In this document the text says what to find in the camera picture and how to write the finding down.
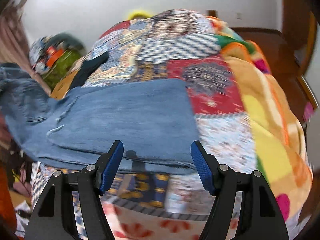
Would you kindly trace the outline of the green patterned storage bag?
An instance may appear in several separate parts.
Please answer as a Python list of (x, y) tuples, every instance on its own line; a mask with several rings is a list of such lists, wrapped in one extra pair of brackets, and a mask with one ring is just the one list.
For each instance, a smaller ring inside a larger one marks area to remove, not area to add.
[(58, 82), (63, 79), (71, 69), (73, 63), (80, 59), (81, 55), (76, 50), (67, 49), (53, 64), (50, 70), (41, 75), (43, 81), (53, 90)]

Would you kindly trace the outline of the blue denim jeans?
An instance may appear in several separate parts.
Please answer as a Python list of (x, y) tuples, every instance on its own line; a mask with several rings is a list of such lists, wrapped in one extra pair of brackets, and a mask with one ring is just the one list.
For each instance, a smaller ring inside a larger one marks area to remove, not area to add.
[(190, 146), (199, 134), (180, 79), (76, 87), (56, 100), (19, 66), (3, 63), (1, 113), (20, 148), (52, 167), (79, 170), (119, 140), (121, 173), (196, 169)]

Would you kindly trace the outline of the orange cream plush blanket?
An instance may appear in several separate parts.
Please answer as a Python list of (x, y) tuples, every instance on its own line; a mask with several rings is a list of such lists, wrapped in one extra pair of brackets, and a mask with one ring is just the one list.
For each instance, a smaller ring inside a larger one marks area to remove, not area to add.
[(312, 188), (305, 135), (260, 47), (243, 41), (223, 20), (208, 16), (222, 38), (221, 54), (235, 75), (249, 116), (258, 168), (274, 193), (286, 224), (298, 222)]

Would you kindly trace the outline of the pink striped curtain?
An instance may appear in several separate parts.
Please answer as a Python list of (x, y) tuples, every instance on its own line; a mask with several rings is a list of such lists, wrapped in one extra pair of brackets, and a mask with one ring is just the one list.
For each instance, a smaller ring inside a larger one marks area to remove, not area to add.
[(50, 95), (49, 86), (32, 70), (29, 44), (17, 9), (18, 7), (11, 3), (1, 12), (1, 63), (17, 64)]

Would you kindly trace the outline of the orange box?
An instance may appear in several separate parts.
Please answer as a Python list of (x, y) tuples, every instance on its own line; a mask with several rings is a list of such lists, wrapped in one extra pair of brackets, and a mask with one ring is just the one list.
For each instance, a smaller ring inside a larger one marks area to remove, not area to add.
[(47, 49), (47, 66), (51, 68), (54, 63), (64, 54), (64, 52), (65, 51), (63, 49), (57, 49), (54, 46), (50, 46)]

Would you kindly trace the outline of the colourful patchwork quilt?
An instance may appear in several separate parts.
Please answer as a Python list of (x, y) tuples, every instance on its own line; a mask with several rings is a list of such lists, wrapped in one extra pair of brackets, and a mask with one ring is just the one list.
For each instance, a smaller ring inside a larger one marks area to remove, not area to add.
[[(257, 166), (255, 142), (242, 86), (225, 62), (227, 45), (253, 46), (226, 22), (182, 9), (168, 10), (147, 20), (129, 20), (109, 29), (94, 44), (88, 58), (108, 51), (109, 60), (80, 86), (106, 88), (136, 82), (140, 86), (180, 81), (194, 113), (201, 144), (208, 153), (239, 172)], [(213, 203), (199, 176), (187, 166), (189, 156), (139, 155), (124, 168), (103, 200), (107, 211), (160, 211), (182, 220), (204, 220)]]

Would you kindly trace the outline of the grey plush toy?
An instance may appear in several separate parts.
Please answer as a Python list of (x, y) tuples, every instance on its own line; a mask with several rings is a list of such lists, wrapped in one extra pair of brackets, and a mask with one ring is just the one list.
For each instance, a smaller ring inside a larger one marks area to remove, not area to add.
[(74, 36), (68, 33), (59, 33), (50, 38), (50, 42), (54, 46), (61, 45), (63, 48), (72, 48), (75, 50), (84, 50), (84, 45)]

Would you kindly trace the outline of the wooden door frame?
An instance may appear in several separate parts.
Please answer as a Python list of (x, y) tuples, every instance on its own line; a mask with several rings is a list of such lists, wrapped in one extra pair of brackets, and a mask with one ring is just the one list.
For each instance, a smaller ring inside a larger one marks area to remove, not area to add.
[(282, 36), (294, 50), (299, 66), (297, 79), (314, 109), (319, 107), (316, 96), (308, 85), (306, 74), (313, 56), (317, 40), (318, 22), (311, 10), (309, 0), (282, 0)]

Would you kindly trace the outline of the folded dark navy garment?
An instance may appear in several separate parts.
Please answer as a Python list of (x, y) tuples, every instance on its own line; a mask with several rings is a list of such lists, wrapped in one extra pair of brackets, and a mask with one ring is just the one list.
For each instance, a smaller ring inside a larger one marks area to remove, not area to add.
[(103, 54), (95, 57), (94, 59), (85, 60), (80, 67), (80, 70), (77, 72), (73, 81), (71, 82), (69, 90), (75, 87), (83, 86), (90, 75), (93, 74), (102, 64), (104, 64), (108, 60), (108, 57), (109, 53), (106, 51)]

